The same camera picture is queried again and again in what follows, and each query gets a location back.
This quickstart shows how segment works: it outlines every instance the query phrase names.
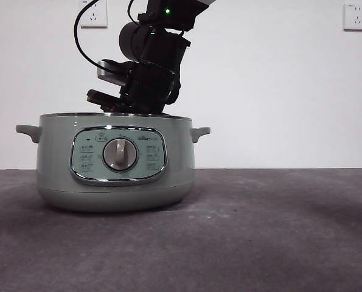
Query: control knob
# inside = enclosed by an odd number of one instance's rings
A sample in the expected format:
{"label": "control knob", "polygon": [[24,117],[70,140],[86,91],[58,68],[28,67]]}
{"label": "control knob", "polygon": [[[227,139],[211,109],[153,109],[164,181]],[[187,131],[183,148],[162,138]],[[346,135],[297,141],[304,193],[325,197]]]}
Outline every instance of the control knob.
{"label": "control knob", "polygon": [[137,159],[134,144],[126,139],[118,138],[110,141],[103,151],[103,160],[111,169],[117,171],[132,167]]}

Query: gray floor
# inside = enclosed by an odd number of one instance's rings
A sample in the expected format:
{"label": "gray floor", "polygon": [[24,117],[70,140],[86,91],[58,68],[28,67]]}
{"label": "gray floor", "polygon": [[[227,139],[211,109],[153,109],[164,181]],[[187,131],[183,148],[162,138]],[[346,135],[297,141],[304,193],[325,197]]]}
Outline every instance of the gray floor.
{"label": "gray floor", "polygon": [[199,170],[180,204],[102,215],[0,171],[0,291],[362,291],[362,170]]}

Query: black robotic arm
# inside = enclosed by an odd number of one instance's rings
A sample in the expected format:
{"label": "black robotic arm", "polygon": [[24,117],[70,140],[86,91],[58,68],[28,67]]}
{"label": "black robotic arm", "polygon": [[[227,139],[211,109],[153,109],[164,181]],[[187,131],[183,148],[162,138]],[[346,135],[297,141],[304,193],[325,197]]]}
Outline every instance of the black robotic arm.
{"label": "black robotic arm", "polygon": [[[78,15],[98,0],[91,1]],[[180,67],[190,41],[183,38],[185,31],[193,29],[195,18],[215,0],[148,0],[147,11],[122,29],[119,44],[123,54],[131,61],[118,63],[102,60],[95,64],[101,80],[121,86],[120,98],[95,90],[88,92],[88,101],[98,104],[109,113],[161,114],[164,106],[176,102],[180,82]],[[171,33],[166,29],[179,30]]]}

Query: brand logo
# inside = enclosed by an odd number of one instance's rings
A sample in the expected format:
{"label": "brand logo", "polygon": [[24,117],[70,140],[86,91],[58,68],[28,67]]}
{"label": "brand logo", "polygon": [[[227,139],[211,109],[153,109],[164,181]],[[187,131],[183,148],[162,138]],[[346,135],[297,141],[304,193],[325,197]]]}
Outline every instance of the brand logo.
{"label": "brand logo", "polygon": [[140,136],[140,137],[139,137],[139,140],[140,140],[140,141],[148,141],[148,140],[151,140],[151,138],[147,138],[147,137],[145,137],[145,136]]}

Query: wall outlet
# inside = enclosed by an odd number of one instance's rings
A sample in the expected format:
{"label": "wall outlet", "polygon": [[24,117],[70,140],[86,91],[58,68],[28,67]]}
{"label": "wall outlet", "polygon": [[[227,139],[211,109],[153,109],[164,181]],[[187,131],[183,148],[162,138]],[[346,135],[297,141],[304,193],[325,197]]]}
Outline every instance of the wall outlet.
{"label": "wall outlet", "polygon": [[[79,8],[82,10],[91,0],[80,0]],[[100,0],[92,5],[81,17],[80,25],[87,27],[108,27],[108,3]]]}
{"label": "wall outlet", "polygon": [[344,30],[362,30],[361,3],[345,3]]}

